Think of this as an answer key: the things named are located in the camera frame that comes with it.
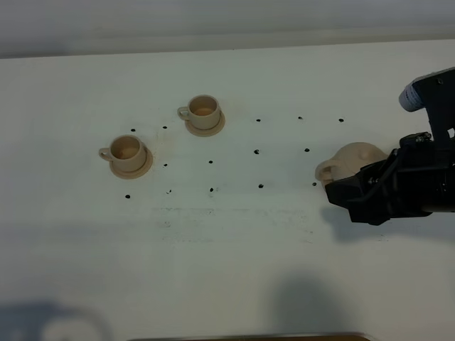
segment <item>cup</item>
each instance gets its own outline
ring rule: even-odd
[[[199,130],[215,128],[221,121],[221,108],[212,96],[202,94],[190,99],[187,107],[177,109],[178,116]]]
[[[372,144],[364,142],[347,144],[333,158],[318,165],[316,179],[325,187],[333,181],[349,178],[357,174],[362,167],[386,158],[387,154]]]
[[[113,170],[120,173],[136,172],[147,160],[145,145],[132,135],[117,137],[109,148],[101,148],[98,155],[103,160],[109,161]]]

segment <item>robotic arm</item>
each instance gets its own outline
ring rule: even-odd
[[[380,225],[391,218],[455,212],[455,67],[414,80],[400,95],[402,107],[425,107],[428,132],[406,136],[389,157],[329,183],[328,201],[348,209],[352,222]]]

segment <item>white tabletop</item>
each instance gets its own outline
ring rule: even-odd
[[[397,97],[454,60],[454,40],[0,60],[0,322],[20,303],[49,312],[46,341],[453,339],[455,216],[353,224],[312,183],[347,143],[428,131]],[[216,136],[176,114],[197,94]],[[142,178],[97,155],[121,134],[153,152]]]

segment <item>wall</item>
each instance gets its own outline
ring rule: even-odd
[[[0,55],[455,37],[446,0],[3,0]]]

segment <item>cup handle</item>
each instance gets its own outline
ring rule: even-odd
[[[327,161],[324,161],[320,163],[316,167],[316,171],[314,172],[314,176],[316,177],[317,180],[333,180],[332,173],[331,173],[331,168],[336,167],[336,166],[341,166],[341,162],[338,160],[333,160],[329,159]]]
[[[106,161],[112,161],[112,159],[107,155],[107,153],[109,153],[109,148],[101,148],[98,151],[98,155],[100,156],[100,158]]]
[[[188,110],[188,107],[180,107],[177,109],[178,117],[180,117],[181,119],[183,119],[185,121],[188,121],[190,119],[190,117],[188,116],[189,113],[190,112]]]

